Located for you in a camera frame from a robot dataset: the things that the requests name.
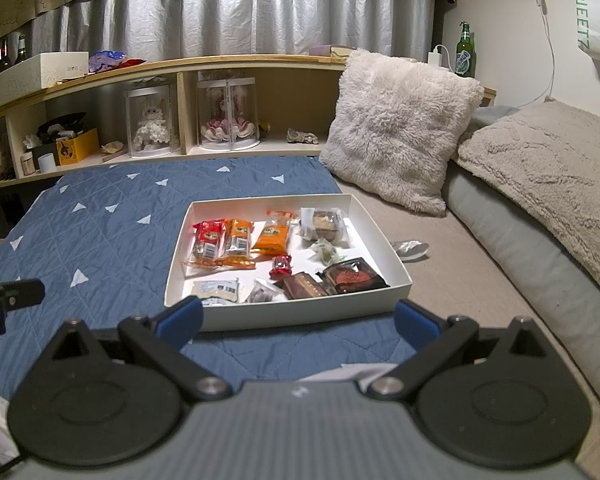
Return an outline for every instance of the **white fluffy pillow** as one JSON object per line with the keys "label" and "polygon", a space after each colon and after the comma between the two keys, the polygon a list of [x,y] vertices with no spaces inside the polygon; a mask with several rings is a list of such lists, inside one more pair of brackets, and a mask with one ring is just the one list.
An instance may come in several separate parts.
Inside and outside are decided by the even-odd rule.
{"label": "white fluffy pillow", "polygon": [[389,202],[444,216],[440,190],[446,164],[483,94],[475,79],[352,52],[320,161],[342,180]]}

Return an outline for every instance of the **screw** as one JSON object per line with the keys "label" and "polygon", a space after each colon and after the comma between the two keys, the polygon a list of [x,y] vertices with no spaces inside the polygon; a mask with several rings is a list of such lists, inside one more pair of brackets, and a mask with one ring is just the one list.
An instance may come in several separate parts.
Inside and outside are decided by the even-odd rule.
{"label": "screw", "polygon": [[404,383],[395,377],[380,377],[371,383],[371,388],[382,396],[395,395],[403,390]]}
{"label": "screw", "polygon": [[196,381],[196,388],[208,396],[223,394],[228,387],[220,377],[203,377]]}

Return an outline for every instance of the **white box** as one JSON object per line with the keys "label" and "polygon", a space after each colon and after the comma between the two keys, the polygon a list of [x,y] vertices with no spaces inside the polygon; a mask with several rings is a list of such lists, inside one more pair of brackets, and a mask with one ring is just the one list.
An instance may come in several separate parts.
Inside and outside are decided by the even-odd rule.
{"label": "white box", "polygon": [[89,72],[88,52],[45,52],[0,73],[0,106]]}
{"label": "white box", "polygon": [[[186,298],[195,280],[238,278],[240,280],[239,301],[244,301],[253,288],[254,278],[269,277],[271,259],[257,261],[256,268],[253,270],[223,270],[203,277],[186,278],[187,273],[190,275],[190,267],[183,266],[181,262],[190,258],[194,242],[193,224],[219,218],[250,220],[255,222],[251,234],[253,244],[262,230],[267,209],[298,212],[301,207],[340,208],[344,213],[350,238],[349,247],[339,249],[340,253],[347,259],[363,257],[380,273],[389,287],[308,300],[205,307],[203,331],[267,328],[368,316],[391,312],[398,300],[408,296],[412,283],[409,273],[380,228],[356,197],[350,194],[291,195],[191,203],[173,253],[164,293],[165,306],[171,306]],[[298,226],[293,226],[287,245],[292,257],[292,270],[294,273],[308,272],[319,280],[315,273],[323,270],[324,266],[320,261],[309,260],[309,257],[314,254],[308,248],[309,245],[309,242],[305,242],[299,236]]]}

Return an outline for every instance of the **yellow box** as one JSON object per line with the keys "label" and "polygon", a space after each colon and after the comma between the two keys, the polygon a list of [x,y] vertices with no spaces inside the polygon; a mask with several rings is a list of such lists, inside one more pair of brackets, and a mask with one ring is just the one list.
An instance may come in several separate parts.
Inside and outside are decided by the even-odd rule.
{"label": "yellow box", "polygon": [[58,160],[60,166],[75,164],[92,153],[100,149],[98,142],[98,129],[94,128],[88,132],[77,136],[75,139],[58,140],[56,150],[58,150]]}

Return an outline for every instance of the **green beer bottle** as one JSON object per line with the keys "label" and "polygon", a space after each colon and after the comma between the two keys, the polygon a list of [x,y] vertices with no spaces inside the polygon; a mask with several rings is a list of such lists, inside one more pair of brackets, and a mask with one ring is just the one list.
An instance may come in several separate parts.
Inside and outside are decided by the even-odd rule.
{"label": "green beer bottle", "polygon": [[456,47],[456,74],[460,77],[475,76],[475,50],[471,42],[469,24],[462,22],[462,37]]}

